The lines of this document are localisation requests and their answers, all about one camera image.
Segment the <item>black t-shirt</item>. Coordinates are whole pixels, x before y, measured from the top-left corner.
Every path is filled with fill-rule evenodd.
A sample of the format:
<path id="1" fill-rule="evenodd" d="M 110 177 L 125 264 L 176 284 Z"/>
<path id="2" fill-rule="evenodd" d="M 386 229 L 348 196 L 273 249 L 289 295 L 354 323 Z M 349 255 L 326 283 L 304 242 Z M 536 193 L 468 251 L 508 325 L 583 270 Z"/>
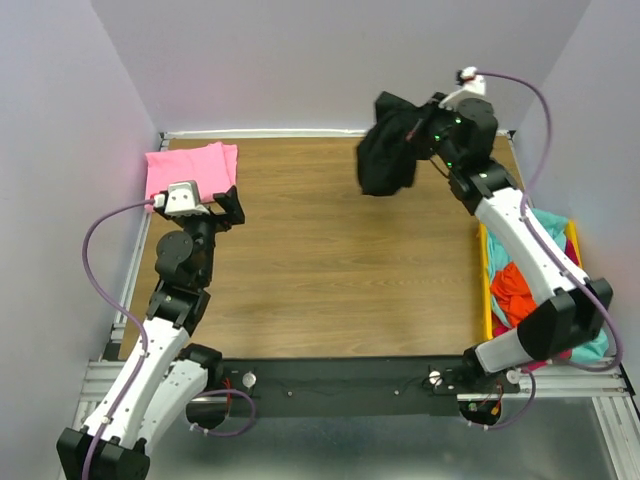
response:
<path id="1" fill-rule="evenodd" d="M 420 151 L 410 137 L 431 108 L 383 91 L 374 110 L 375 124 L 356 147 L 357 180 L 363 195 L 392 196 L 413 186 Z"/>

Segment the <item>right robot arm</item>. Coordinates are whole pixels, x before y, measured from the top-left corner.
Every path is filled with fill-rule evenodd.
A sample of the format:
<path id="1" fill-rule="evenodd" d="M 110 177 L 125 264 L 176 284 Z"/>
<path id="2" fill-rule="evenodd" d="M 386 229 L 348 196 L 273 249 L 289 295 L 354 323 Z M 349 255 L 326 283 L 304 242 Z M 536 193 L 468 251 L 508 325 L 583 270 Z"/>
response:
<path id="1" fill-rule="evenodd" d="M 543 362 L 598 338 L 613 291 L 592 280 L 549 236 L 509 172 L 492 156 L 493 107 L 478 94 L 451 102 L 437 92 L 423 107 L 413 143 L 448 168 L 453 195 L 503 245 L 536 307 L 517 327 L 463 354 L 460 379 L 480 392 L 497 373 Z"/>

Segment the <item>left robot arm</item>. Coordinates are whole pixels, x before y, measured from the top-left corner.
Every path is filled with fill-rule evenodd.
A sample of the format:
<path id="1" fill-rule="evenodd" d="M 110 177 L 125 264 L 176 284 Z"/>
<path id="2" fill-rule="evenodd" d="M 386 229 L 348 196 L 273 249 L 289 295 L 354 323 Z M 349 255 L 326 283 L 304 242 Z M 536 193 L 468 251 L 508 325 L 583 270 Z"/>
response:
<path id="1" fill-rule="evenodd" d="M 67 479 L 144 479 L 152 450 L 187 404 L 200 395 L 236 395 L 224 378 L 220 352 L 191 343 L 213 277 L 215 237 L 245 222 L 237 188 L 214 195 L 213 212 L 195 182 L 179 182 L 147 205 L 176 224 L 156 245 L 158 282 L 142 321 L 120 311 L 138 340 L 109 391 L 78 429 L 56 444 Z"/>

